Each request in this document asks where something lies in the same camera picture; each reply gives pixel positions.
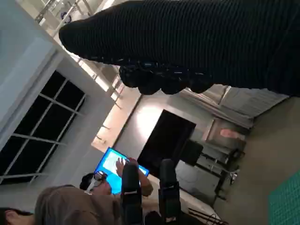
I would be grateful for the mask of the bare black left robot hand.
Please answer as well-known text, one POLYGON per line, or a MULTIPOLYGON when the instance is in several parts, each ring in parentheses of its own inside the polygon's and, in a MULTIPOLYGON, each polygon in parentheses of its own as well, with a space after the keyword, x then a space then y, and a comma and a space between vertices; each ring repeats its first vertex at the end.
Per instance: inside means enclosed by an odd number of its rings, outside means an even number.
POLYGON ((169 225, 176 224, 181 216, 179 183, 173 161, 164 159, 160 166, 158 189, 159 211, 143 213, 139 169, 126 163, 122 172, 120 201, 125 225, 169 225))

